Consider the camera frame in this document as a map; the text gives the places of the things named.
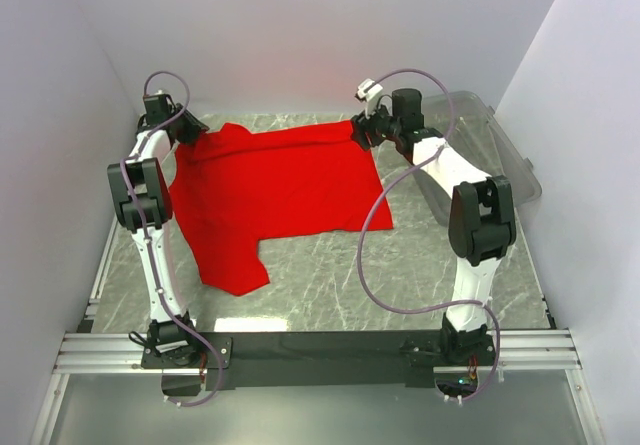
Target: table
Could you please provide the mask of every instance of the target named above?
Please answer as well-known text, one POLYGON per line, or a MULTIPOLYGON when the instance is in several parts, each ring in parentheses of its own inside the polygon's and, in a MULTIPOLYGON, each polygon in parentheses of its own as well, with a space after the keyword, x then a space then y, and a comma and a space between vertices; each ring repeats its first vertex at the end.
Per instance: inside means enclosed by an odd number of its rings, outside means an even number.
MULTIPOLYGON (((486 107, 473 94, 457 93, 459 117, 450 142, 467 160, 490 174, 502 173, 495 142, 487 125, 486 107)), ((253 132, 348 119, 345 114, 213 115, 203 119, 212 130, 225 122, 253 132)), ((448 122, 442 98, 426 101, 425 122, 441 130, 448 122)), ((384 183, 406 169, 393 144, 373 151, 384 183)), ((175 161, 163 164, 170 184, 175 161)), ((396 307, 418 308, 451 298, 456 257, 447 230, 440 225, 411 178, 389 196, 394 229, 367 235, 365 274, 374 293, 396 307)), ((548 328, 546 305, 520 224, 518 238, 503 259, 493 286, 492 308, 503 328, 548 328)), ((142 265, 128 232, 118 227, 108 243, 100 281, 100 305, 92 332, 144 332, 149 297, 142 265)), ((191 251, 172 220, 171 246, 180 291, 202 331, 314 331, 437 329, 441 313, 397 315, 372 303, 362 291, 355 270, 357 233, 265 240, 259 254, 271 283, 243 297, 202 285, 191 251)))

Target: wall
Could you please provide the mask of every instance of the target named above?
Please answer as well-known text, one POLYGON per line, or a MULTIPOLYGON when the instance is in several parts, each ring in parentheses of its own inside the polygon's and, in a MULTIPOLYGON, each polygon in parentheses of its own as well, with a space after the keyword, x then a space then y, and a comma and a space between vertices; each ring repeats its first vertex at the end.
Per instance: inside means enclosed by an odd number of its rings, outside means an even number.
POLYGON ((637 443, 640 0, 556 0, 497 110, 543 186, 525 225, 609 443, 637 443))
POLYGON ((111 220, 133 107, 73 0, 0 0, 0 442, 27 443, 111 220))
POLYGON ((356 110, 407 66, 497 105, 552 1, 78 0, 130 97, 170 69, 197 113, 356 110))

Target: marble tabletop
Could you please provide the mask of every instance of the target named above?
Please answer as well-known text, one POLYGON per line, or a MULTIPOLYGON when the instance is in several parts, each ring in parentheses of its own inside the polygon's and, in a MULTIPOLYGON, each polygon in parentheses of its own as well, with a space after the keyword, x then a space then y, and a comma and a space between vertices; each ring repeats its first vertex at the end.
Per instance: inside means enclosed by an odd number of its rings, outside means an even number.
MULTIPOLYGON (((477 104, 456 95, 458 125, 451 144, 474 165, 501 173, 500 159, 477 104)), ((443 129, 446 108, 434 102, 425 118, 443 129)), ((340 114, 214 115, 203 119, 212 130, 225 122, 245 125, 254 132, 349 118, 340 114)), ((405 160, 393 144, 373 151, 378 173, 389 183, 405 160)), ((171 155, 162 166, 167 183, 175 175, 171 155)), ((389 195, 394 229, 367 234, 364 269, 373 292, 395 307, 418 308, 451 298, 456 257, 447 229, 440 225, 416 182, 407 178, 389 195)), ((243 297, 205 286, 175 219, 171 247, 180 291, 202 331, 260 330, 389 330, 440 328, 442 313, 397 315, 371 302, 362 291, 355 267, 357 233, 264 240, 259 255, 271 283, 243 297)), ((128 232, 118 227, 102 274, 100 304, 94 333, 146 331, 149 297, 138 253, 128 232)), ((518 224, 518 238, 497 271, 492 308, 503 328, 548 328, 545 304, 529 251, 518 224)))

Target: cable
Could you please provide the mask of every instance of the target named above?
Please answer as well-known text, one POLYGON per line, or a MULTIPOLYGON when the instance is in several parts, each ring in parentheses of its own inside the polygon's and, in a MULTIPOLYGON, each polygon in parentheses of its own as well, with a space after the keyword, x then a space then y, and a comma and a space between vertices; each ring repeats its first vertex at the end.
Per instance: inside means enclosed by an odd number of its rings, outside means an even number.
POLYGON ((398 75, 400 73, 417 73, 418 75, 422 75, 424 77, 427 77, 428 79, 433 81, 436 85, 438 85, 438 87, 444 93, 444 96, 446 97, 447 102, 449 104, 449 114, 450 114, 449 115, 450 116, 450 118, 449 118, 449 126, 447 127, 447 130, 446 130, 446 132, 444 133, 444 136, 443 136, 443 138, 445 140, 445 142, 443 142, 443 145, 438 147, 438 150, 436 150, 436 152, 431 157, 429 157, 428 159, 424 160, 421 163, 418 163, 416 165, 413 165, 413 166, 409 167, 407 170, 405 170, 400 175, 398 175, 387 187, 385 187, 385 189, 382 191, 380 196, 374 202, 373 206, 371 207, 371 210, 369 210, 369 214, 367 215, 367 218, 365 219, 364 224, 362 225, 362 230, 360 232, 360 237, 358 238, 358 249, 356 251, 356 266, 357 266, 357 269, 358 269, 358 277, 360 278, 360 283, 362 284, 362 288, 364 289, 364 293, 366 293, 367 296, 376 305, 378 305, 381 308, 384 308, 385 310, 393 312, 393 313, 399 313, 399 314, 403 314, 403 315, 416 315, 416 314, 420 314, 420 313, 435 312, 437 310, 446 309, 446 308, 449 308, 449 307, 452 307, 452 306, 455 306, 455 305, 475 305, 475 306, 478 306, 478 307, 482 307, 487 312, 487 314, 489 315, 489 317, 491 317, 491 320, 493 321, 494 326, 495 326, 496 358, 493 361, 493 365, 491 366, 491 371, 489 372, 489 375, 487 376, 487 379, 484 380, 480 384, 480 386, 476 389, 476 391, 474 393, 472 393, 471 395, 469 395, 467 397, 463 397, 462 398, 462 401, 467 401, 467 400, 472 399, 473 397, 476 397, 480 392, 482 392, 487 387, 487 385, 489 384, 491 379, 494 377, 494 375, 496 373, 496 369, 498 368, 498 363, 499 363, 499 359, 500 359, 500 324, 498 322, 498 318, 495 316, 493 311, 489 308, 488 305, 482 303, 479 300, 453 300, 453 301, 450 301, 450 302, 441 303, 439 305, 433 305, 433 306, 430 306, 430 307, 423 307, 423 308, 417 308, 417 309, 403 309, 403 308, 392 307, 391 305, 387 305, 386 303, 384 303, 382 300, 380 300, 378 297, 376 297, 373 294, 373 292, 371 291, 371 289, 367 285, 367 281, 366 281, 366 279, 364 277, 364 270, 362 268, 362 249, 364 248, 365 235, 367 233, 367 230, 369 230, 369 225, 371 224, 371 221, 373 220, 373 217, 375 216, 376 212, 378 211, 378 208, 380 207, 380 205, 382 204, 382 202, 386 198, 387 194, 398 183, 400 183, 402 180, 407 178, 409 175, 411 175, 414 172, 420 170, 422 167, 424 167, 425 165, 428 165, 429 163, 433 162, 434 160, 437 160, 438 157, 440 156, 440 154, 442 153, 442 150, 444 150, 444 146, 445 146, 444 144, 446 143, 446 140, 449 139, 449 137, 451 136, 451 134, 453 133, 453 131, 456 128, 456 114, 455 114, 455 109, 454 109, 454 106, 453 106, 453 100, 451 99, 451 95, 450 95, 449 91, 447 90, 447 88, 444 86, 444 84, 440 80, 438 80, 436 77, 431 75, 430 73, 423 72, 422 70, 418 70, 416 68, 401 68, 401 69, 389 72, 386 75, 383 75, 382 77, 378 78, 377 80, 374 81, 373 84, 370 85, 369 88, 371 88, 372 86, 374 86, 377 83, 382 82, 383 80, 386 80, 389 77, 392 77, 394 75, 398 75))
POLYGON ((167 303, 167 299, 164 297, 164 289, 160 285, 160 273, 158 271, 158 266, 156 264, 155 258, 153 256, 153 250, 152 250, 152 247, 151 247, 151 237, 149 236, 149 232, 147 231, 147 218, 145 216, 144 210, 142 209, 142 205, 140 204, 140 200, 138 199, 138 196, 136 195, 135 187, 131 183, 131 179, 129 178, 129 175, 127 174, 127 163, 126 163, 127 160, 139 158, 140 157, 140 153, 144 150, 144 147, 146 146, 147 142, 149 141, 149 138, 151 137, 151 135, 153 135, 154 133, 156 133, 159 130, 162 130, 167 125, 169 125, 172 122, 174 122, 175 120, 177 120, 182 114, 184 114, 185 111, 187 110, 187 106, 189 105, 189 100, 191 99, 191 94, 189 92, 189 86, 187 85, 187 82, 185 82, 184 79, 182 77, 180 77, 179 75, 177 75, 177 74, 175 74, 173 72, 167 72, 167 71, 164 71, 164 70, 161 70, 161 71, 158 71, 158 72, 155 72, 155 73, 152 73, 151 75, 149 75, 149 78, 147 78, 147 80, 144 82, 144 95, 145 96, 147 96, 147 88, 149 86, 149 82, 151 81, 151 79, 153 77, 155 77, 157 75, 171 75, 172 77, 175 77, 178 80, 180 80, 180 82, 184 86, 185 92, 187 94, 187 96, 185 98, 184 106, 173 117, 169 118, 168 120, 165 120, 161 124, 159 124, 156 127, 154 127, 149 133, 147 133, 147 135, 145 136, 145 138, 142 140, 142 142, 140 144, 140 148, 139 148, 139 152, 138 153, 120 160, 120 172, 122 173, 122 177, 124 178, 124 183, 125 183, 125 185, 127 187, 127 191, 129 193, 129 196, 131 197, 131 202, 133 203, 133 206, 135 207, 136 211, 138 212, 138 215, 140 216, 140 224, 142 226, 142 233, 144 235, 144 241, 145 241, 146 248, 147 248, 147 254, 149 256, 149 263, 150 263, 150 266, 151 266, 151 273, 153 275, 153 281, 156 284, 156 293, 158 294, 158 299, 160 301, 160 304, 162 305, 163 310, 171 318, 171 320, 173 320, 173 322, 178 327, 182 328, 185 332, 187 332, 191 336, 195 337, 199 342, 201 342, 205 347, 207 347, 209 349, 209 351, 215 357, 216 362, 218 362, 218 375, 216 377, 216 383, 213 386, 213 390, 210 393, 208 393, 207 395, 205 395, 203 398, 201 398, 199 400, 194 400, 192 402, 182 402, 182 401, 180 401, 180 400, 178 400, 176 398, 173 398, 173 397, 167 398, 168 401, 170 401, 171 403, 174 403, 175 405, 177 405, 179 407, 196 407, 198 405, 202 405, 203 403, 206 403, 209 400, 211 400, 213 398, 213 396, 218 392, 220 387, 222 386, 224 362, 222 360, 222 357, 220 356, 220 353, 213 347, 213 345, 211 345, 211 343, 209 343, 209 341, 206 338, 204 338, 198 332, 196 332, 195 330, 193 330, 192 328, 188 327, 187 325, 182 323, 180 320, 178 320, 178 318, 171 311, 171 308, 169 307, 169 304, 167 303))

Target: red t-shirt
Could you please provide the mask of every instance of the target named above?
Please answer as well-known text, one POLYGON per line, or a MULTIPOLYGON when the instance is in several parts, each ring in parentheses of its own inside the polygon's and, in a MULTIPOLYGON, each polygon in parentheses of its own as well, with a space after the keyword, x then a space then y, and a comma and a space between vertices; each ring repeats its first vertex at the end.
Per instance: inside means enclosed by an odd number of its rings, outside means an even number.
MULTIPOLYGON (((170 193, 202 283, 244 295, 269 283, 267 238, 360 231, 382 191, 349 121, 252 134, 225 124, 176 150, 170 193)), ((393 227, 386 201, 370 230, 393 227)))

